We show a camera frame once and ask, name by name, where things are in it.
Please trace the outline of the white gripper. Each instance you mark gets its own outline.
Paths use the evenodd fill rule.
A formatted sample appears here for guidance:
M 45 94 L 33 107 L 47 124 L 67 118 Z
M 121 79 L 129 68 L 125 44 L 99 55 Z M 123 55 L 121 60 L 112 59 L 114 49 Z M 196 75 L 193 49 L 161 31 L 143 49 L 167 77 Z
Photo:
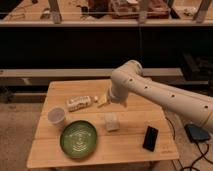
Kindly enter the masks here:
M 110 102 L 119 103 L 120 101 L 121 101 L 121 96 L 120 96 L 119 90 L 116 87 L 111 86 L 107 90 L 107 97 L 102 96 L 98 100 L 98 107 L 101 108 L 103 106 L 108 105 Z M 124 107 L 127 107 L 127 102 L 126 101 L 122 102 L 122 105 Z

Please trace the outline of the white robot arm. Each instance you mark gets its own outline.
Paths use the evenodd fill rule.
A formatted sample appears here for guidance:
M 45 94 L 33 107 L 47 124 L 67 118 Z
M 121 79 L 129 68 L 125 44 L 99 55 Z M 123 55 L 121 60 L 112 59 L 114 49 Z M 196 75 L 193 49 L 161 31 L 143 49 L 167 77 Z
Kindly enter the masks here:
M 111 85 L 99 98 L 99 107 L 109 103 L 125 104 L 131 92 L 213 133 L 213 97 L 145 79 L 142 65 L 136 60 L 114 69 L 110 78 Z

